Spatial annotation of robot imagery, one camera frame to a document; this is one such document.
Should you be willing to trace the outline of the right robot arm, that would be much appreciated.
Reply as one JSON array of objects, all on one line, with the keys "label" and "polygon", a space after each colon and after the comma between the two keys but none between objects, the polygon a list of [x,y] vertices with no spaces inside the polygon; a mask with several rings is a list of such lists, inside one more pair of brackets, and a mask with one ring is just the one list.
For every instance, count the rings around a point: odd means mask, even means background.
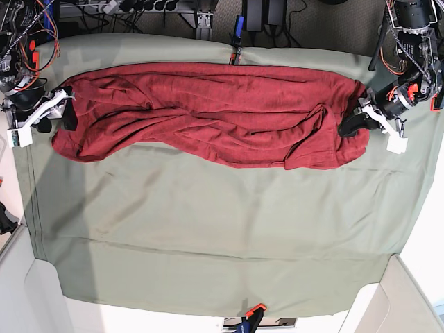
[{"label": "right robot arm", "polygon": [[72,87],[49,91],[42,72],[60,56],[58,25],[53,9],[57,1],[1,2],[1,111],[8,125],[17,129],[40,106],[53,101],[60,93],[62,100],[47,106],[31,122],[41,133],[49,133],[51,121],[59,119],[65,130],[75,131],[78,120],[72,102]]}]

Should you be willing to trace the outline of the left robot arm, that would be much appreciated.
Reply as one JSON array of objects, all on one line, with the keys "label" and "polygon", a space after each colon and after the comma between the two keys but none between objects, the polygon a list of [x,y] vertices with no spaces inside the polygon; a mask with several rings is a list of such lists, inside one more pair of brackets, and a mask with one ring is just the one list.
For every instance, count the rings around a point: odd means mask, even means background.
[{"label": "left robot arm", "polygon": [[438,26],[442,17],[442,1],[386,2],[368,70],[375,70],[376,61],[383,60],[382,47],[388,33],[395,40],[401,70],[395,73],[396,80],[384,89],[367,90],[339,125],[340,137],[353,137],[361,129],[388,132],[390,121],[395,122],[398,137],[403,137],[404,112],[425,101],[433,112],[443,109],[443,54],[439,51],[443,38]]}]

